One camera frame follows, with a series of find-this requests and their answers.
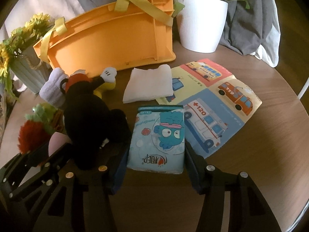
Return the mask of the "pink soft ball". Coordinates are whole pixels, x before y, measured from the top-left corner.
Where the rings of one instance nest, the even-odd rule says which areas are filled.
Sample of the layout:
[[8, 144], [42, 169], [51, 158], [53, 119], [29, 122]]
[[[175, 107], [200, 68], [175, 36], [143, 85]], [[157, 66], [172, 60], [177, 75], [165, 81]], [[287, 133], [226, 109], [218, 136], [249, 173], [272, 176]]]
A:
[[48, 144], [48, 156], [52, 156], [57, 150], [59, 150], [65, 143], [71, 143], [69, 136], [55, 132]]

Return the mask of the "lavender rolled towel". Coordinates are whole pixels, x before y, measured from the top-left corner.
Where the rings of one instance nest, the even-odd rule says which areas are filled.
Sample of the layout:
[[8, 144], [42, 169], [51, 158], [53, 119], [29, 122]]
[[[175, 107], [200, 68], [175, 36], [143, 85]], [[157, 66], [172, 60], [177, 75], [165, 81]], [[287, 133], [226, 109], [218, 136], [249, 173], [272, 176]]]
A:
[[60, 108], [65, 102], [60, 83], [68, 76], [61, 68], [55, 68], [50, 73], [48, 81], [40, 89], [39, 96], [48, 104]]

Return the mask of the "grey ribbed metal vase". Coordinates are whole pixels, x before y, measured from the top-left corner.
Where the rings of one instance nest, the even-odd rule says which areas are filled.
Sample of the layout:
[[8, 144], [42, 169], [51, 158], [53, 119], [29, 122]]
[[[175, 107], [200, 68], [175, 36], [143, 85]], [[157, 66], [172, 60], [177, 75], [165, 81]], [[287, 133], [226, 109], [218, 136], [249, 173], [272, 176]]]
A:
[[43, 85], [47, 82], [51, 67], [42, 62], [36, 55], [32, 46], [25, 49], [10, 65], [10, 69], [17, 78], [30, 89], [38, 94]]

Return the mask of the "green frog plush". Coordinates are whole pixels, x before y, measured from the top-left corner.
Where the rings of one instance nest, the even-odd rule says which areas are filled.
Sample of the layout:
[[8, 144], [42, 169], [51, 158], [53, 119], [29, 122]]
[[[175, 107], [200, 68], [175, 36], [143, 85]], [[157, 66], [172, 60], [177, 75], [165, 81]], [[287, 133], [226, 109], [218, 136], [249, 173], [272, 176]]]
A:
[[49, 134], [53, 134], [56, 131], [63, 132], [62, 110], [48, 103], [40, 103], [35, 105], [32, 111], [33, 113], [25, 115], [26, 120], [41, 123], [45, 131]]

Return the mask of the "yellow artificial sunflowers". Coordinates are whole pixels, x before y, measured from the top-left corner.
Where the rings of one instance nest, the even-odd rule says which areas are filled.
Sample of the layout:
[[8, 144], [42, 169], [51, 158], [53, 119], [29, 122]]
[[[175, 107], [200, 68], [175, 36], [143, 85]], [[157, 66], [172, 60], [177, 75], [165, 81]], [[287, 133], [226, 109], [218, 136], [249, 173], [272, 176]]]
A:
[[51, 29], [50, 15], [39, 13], [11, 32], [11, 36], [1, 42], [1, 83], [12, 97], [13, 82], [10, 65], [28, 47], [34, 46]]

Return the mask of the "patterned rug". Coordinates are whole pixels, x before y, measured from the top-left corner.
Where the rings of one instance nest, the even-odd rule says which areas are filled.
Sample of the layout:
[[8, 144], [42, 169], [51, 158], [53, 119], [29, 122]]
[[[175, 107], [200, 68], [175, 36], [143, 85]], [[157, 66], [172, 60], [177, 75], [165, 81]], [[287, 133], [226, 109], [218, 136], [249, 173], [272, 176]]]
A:
[[4, 136], [10, 105], [11, 105], [10, 96], [6, 93], [4, 84], [1, 84], [0, 143], [2, 143], [2, 139]]

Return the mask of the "blue cartoon tissue pack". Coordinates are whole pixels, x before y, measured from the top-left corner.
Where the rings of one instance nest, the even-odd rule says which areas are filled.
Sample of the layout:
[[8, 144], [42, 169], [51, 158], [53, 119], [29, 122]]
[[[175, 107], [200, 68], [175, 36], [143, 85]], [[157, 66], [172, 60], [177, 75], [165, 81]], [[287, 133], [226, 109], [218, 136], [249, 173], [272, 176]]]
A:
[[127, 167], [136, 171], [181, 174], [185, 152], [181, 105], [139, 107]]

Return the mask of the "white cloth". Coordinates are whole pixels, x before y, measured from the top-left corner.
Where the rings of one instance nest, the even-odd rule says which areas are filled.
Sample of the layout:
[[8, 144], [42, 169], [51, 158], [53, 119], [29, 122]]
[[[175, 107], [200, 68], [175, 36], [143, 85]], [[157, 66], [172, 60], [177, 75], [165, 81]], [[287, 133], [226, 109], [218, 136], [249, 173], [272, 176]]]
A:
[[134, 68], [124, 91], [123, 103], [151, 101], [172, 94], [172, 72], [168, 64], [148, 70]]

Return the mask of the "red fluffy plush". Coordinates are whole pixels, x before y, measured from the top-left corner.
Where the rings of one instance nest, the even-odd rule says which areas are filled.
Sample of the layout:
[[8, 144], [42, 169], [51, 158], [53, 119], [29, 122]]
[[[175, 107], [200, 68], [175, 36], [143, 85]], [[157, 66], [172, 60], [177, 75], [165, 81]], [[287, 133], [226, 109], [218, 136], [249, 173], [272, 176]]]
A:
[[51, 138], [42, 122], [27, 120], [19, 130], [18, 148], [21, 154], [44, 146]]

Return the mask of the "black mouse plush toy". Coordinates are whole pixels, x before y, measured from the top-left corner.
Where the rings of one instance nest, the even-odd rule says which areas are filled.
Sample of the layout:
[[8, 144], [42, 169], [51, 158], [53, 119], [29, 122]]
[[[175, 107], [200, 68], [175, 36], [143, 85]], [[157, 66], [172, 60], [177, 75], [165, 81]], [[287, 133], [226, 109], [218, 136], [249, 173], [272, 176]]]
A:
[[65, 96], [65, 130], [73, 146], [72, 162], [81, 170], [106, 165], [129, 147], [131, 132], [125, 113], [109, 109], [94, 93], [100, 86], [114, 83], [116, 75], [113, 67], [93, 78], [76, 71], [60, 83]]

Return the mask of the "orange plastic storage basket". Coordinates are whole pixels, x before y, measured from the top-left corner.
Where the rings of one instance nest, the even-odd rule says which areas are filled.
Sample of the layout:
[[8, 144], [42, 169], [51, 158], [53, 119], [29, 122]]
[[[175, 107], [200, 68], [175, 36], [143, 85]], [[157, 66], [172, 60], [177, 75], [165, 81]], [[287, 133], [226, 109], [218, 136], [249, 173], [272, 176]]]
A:
[[89, 77], [175, 59], [173, 0], [117, 0], [69, 21], [58, 18], [34, 44], [36, 55], [70, 75]]

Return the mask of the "white plant pot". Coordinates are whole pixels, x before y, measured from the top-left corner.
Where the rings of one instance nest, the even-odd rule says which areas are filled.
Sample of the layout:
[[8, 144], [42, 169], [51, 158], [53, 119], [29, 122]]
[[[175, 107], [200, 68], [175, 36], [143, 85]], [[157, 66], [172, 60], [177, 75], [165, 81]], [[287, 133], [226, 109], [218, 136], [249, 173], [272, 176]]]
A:
[[181, 45], [199, 53], [215, 52], [228, 11], [222, 0], [177, 0], [184, 8], [177, 15]]

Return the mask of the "colourful vehicle cloth book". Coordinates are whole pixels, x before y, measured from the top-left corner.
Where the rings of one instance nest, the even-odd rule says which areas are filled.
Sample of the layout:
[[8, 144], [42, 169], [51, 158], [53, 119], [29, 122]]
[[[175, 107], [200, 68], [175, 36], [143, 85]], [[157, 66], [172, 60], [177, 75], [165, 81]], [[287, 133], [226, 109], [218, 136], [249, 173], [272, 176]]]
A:
[[249, 86], [209, 59], [171, 72], [173, 94], [157, 102], [183, 106], [185, 139], [203, 158], [217, 152], [262, 104]]

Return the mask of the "white chair leg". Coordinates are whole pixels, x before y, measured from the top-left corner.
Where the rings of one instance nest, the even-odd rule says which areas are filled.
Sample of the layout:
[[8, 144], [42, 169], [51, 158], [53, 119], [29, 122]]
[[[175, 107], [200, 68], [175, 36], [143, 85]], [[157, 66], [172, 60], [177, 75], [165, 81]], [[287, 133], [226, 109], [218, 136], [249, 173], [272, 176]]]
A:
[[299, 92], [299, 94], [297, 95], [297, 98], [298, 99], [301, 99], [303, 97], [303, 95], [305, 94], [305, 92], [307, 91], [309, 87], [309, 77], [308, 79], [306, 80], [305, 84], [303, 85], [301, 91]]

